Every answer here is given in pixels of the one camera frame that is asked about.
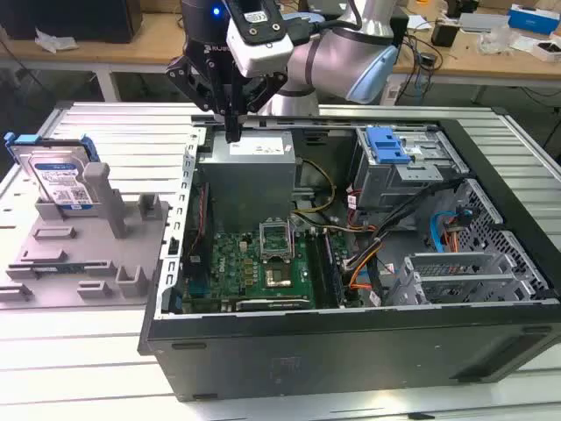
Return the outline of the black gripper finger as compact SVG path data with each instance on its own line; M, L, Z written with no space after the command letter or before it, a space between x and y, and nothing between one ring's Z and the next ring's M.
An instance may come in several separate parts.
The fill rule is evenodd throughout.
M239 142L245 116L259 111L287 82L285 72L271 75L243 77L234 74L234 141Z
M166 76L199 109L212 111L215 120L224 125L226 141L234 143L235 116L221 70L217 58L212 55L202 58L197 65L187 55L182 55L168 65Z

